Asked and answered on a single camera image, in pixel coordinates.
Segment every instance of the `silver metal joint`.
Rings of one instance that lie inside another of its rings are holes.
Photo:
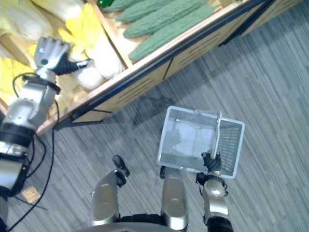
[[[28,152],[28,148],[18,145],[18,144],[12,144],[8,142],[0,141],[0,153],[14,156],[14,157],[20,157]]]
[[[56,74],[45,67],[38,68],[35,73],[40,76],[40,78],[45,79],[49,82],[56,83]]]

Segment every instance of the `black joint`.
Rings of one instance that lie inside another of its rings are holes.
[[[208,172],[221,170],[222,163],[221,163],[220,153],[217,153],[215,159],[211,158],[210,152],[207,152],[207,153],[203,152],[202,157],[204,159],[204,166],[207,167]]]
[[[126,167],[124,160],[119,155],[113,156],[112,161],[114,162],[114,164],[117,168],[124,171],[124,174],[125,174],[126,177],[128,177],[130,175],[129,169]]]
[[[161,178],[161,179],[165,179],[165,167],[164,167],[164,166],[161,166],[161,169],[160,169],[160,178]]]
[[[56,73],[57,75],[63,75],[63,74],[69,74],[76,70],[78,70],[79,67],[77,63],[68,61],[68,54],[64,54],[59,63],[57,64],[56,68],[54,68],[52,71]]]
[[[116,172],[117,186],[122,187],[126,184],[126,178],[122,172]]]
[[[125,216],[120,219],[120,222],[145,222],[162,225],[163,221],[158,214],[135,214],[132,216]]]
[[[30,77],[30,76],[23,76],[23,81],[28,81],[29,83],[35,83],[38,85],[42,85],[42,86],[49,86],[50,88],[52,88],[56,94],[59,94],[61,89],[54,84],[53,82],[47,81],[43,78],[40,78],[39,76],[35,76],[35,77]]]
[[[218,177],[218,176],[215,176],[215,175],[206,175],[204,173],[197,173],[197,177],[195,179],[195,182],[199,183],[200,185],[203,186],[206,181],[211,180],[211,179],[212,180],[217,180],[217,181],[221,182],[222,186],[224,188],[226,187],[225,181],[221,177]]]
[[[35,130],[13,123],[3,123],[0,127],[1,140],[28,147],[33,139]]]
[[[9,195],[10,190],[4,186],[0,186],[0,197],[2,197],[5,201],[8,201]]]
[[[207,220],[208,232],[233,232],[231,222],[224,217],[211,217]]]

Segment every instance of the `black cable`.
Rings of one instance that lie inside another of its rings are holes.
[[[42,191],[42,194],[41,194],[40,198],[36,201],[36,203],[34,203],[33,206],[13,226],[11,226],[8,231],[11,231],[12,229],[14,229],[14,227],[17,226],[32,211],[32,209],[37,206],[37,204],[41,201],[42,197],[44,196],[44,194],[46,192],[46,189],[47,189],[47,186],[48,186],[48,182],[49,182],[49,179],[50,179],[50,176],[51,176],[51,173],[52,173],[53,165],[54,165],[54,156],[55,156],[55,141],[54,141],[54,139],[55,139],[55,127],[56,127],[56,125],[59,122],[59,106],[58,106],[58,103],[56,102],[56,100],[55,100],[55,104],[56,104],[56,108],[57,108],[57,122],[54,125],[54,127],[52,128],[52,161],[51,161],[51,164],[50,164],[50,168],[49,168],[49,171],[48,171],[48,176],[47,176],[47,180],[46,180],[44,189]]]
[[[35,145],[34,145],[34,139],[32,139],[32,156],[31,156],[31,159],[29,161],[29,167],[31,166],[31,164],[33,162],[34,155],[35,155]]]
[[[40,160],[40,162],[37,164],[37,166],[30,172],[30,174],[28,174],[26,176],[26,179],[28,179],[29,177],[31,177],[36,171],[37,169],[40,167],[40,165],[43,163],[44,159],[45,159],[45,156],[46,156],[46,152],[47,152],[47,148],[46,148],[46,145],[45,143],[39,138],[39,136],[37,134],[35,134],[35,137],[38,139],[38,141],[40,142],[40,144],[43,146],[44,148],[44,153],[42,155],[42,158]]]
[[[32,72],[24,72],[24,73],[22,73],[22,74],[19,74],[19,75],[17,75],[16,77],[14,77],[14,79],[13,79],[13,81],[12,81],[12,86],[13,86],[13,90],[14,90],[14,93],[15,93],[15,95],[17,96],[17,97],[19,97],[19,95],[18,95],[18,93],[17,93],[17,91],[16,91],[16,88],[15,88],[15,81],[19,78],[19,77],[21,77],[21,76],[23,76],[23,75],[27,75],[27,74],[32,74],[32,75],[35,75],[35,76],[38,76],[36,73],[32,73]]]
[[[24,201],[23,199],[20,199],[19,197],[14,196],[14,198],[18,199],[19,201],[21,201],[23,203],[26,203],[26,204],[29,204],[29,205],[33,205],[33,204],[29,203],[29,202]],[[38,206],[38,205],[36,205],[36,207],[40,208],[40,209],[43,209],[43,210],[48,210],[48,209],[46,209],[44,207],[41,207],[41,206]]]

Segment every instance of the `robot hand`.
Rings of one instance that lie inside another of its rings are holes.
[[[41,37],[34,55],[34,62],[38,67],[36,74],[38,74],[40,78],[47,79],[46,76],[48,75],[46,74],[50,75],[50,71],[56,75],[68,74],[84,68],[92,62],[91,59],[81,62],[68,61],[69,49],[70,44],[61,39]]]

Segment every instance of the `small label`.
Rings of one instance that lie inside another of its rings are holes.
[[[41,196],[33,186],[29,186],[26,189],[22,190],[21,195],[23,195],[23,197],[28,203],[35,202]]]

